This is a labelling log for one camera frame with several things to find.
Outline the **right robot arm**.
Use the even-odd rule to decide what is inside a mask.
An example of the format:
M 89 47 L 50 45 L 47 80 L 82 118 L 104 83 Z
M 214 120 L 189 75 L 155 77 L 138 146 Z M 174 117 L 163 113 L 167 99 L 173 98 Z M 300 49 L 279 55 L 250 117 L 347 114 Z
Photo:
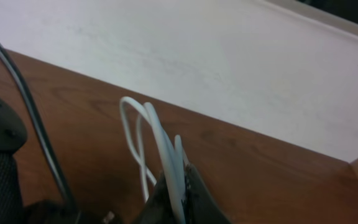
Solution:
M 13 155 L 26 140 L 27 131 L 21 118 L 0 99 L 0 223 L 121 222 L 113 213 L 98 217 L 92 213 L 71 211 L 66 205 L 50 201 L 41 201 L 25 207 Z M 185 183 L 186 196 L 183 208 L 187 223 L 229 223 L 192 164 L 186 167 Z

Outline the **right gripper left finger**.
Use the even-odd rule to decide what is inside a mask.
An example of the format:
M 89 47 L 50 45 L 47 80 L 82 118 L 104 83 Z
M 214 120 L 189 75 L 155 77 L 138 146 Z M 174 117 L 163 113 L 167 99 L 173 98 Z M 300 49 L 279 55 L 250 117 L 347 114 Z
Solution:
M 176 224 L 163 173 L 160 174 L 151 196 L 132 224 Z

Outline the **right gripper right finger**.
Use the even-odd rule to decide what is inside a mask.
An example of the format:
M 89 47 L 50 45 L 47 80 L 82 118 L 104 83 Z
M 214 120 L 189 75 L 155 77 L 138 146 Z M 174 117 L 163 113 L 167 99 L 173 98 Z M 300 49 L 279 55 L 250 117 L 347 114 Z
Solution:
M 193 164 L 185 169 L 185 215 L 189 224 L 230 224 Z

